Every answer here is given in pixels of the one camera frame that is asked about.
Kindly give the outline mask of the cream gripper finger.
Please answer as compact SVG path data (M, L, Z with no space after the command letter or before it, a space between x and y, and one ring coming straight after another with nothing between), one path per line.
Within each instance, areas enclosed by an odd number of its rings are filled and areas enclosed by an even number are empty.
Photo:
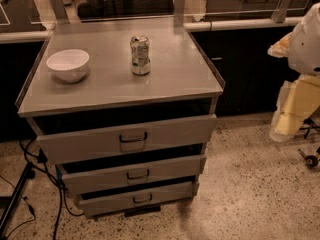
M273 114L269 136L284 142L295 136L304 121L320 107L320 78L301 74L294 82L280 88L277 110Z

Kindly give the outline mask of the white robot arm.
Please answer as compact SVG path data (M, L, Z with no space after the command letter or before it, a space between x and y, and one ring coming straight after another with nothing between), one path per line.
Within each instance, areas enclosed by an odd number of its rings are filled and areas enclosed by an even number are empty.
M271 122L270 138L284 142L293 138L320 107L320 3L313 5L293 31L267 53L287 57L289 67L299 73L297 80L285 81L280 88Z

